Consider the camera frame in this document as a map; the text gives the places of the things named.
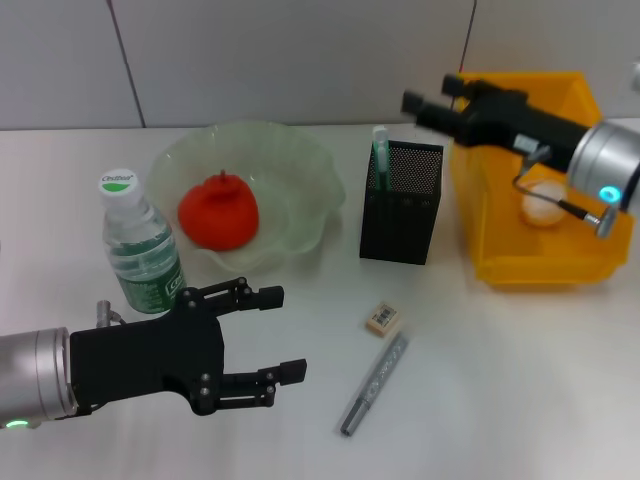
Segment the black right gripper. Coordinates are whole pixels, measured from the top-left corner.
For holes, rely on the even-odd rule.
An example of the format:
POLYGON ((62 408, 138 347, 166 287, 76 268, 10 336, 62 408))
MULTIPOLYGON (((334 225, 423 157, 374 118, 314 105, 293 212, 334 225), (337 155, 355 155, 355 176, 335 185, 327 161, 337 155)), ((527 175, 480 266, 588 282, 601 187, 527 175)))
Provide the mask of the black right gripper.
POLYGON ((402 112, 411 116, 416 126, 447 136, 459 136, 459 144, 464 147, 494 146, 525 154, 527 149, 517 146, 516 138, 534 140, 540 147, 550 149, 549 157, 543 161, 545 166, 567 172, 588 128, 531 106, 523 93, 484 94, 487 89, 488 83, 483 80, 466 81, 447 74, 443 78, 442 93, 453 99, 470 100, 464 110, 445 108, 406 90, 402 97, 402 112))

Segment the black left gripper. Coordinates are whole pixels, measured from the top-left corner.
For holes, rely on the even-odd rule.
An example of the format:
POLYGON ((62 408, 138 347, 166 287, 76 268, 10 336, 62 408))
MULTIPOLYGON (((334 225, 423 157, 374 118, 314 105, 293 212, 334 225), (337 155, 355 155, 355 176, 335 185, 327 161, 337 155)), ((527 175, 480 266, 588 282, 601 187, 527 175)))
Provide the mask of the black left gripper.
POLYGON ((284 296, 282 286, 254 290, 238 277, 180 291, 162 317, 72 333, 71 388, 81 413, 162 392, 180 395, 198 416, 272 407, 277 386, 305 380, 306 360, 223 374, 224 342, 216 316, 279 309, 284 296))

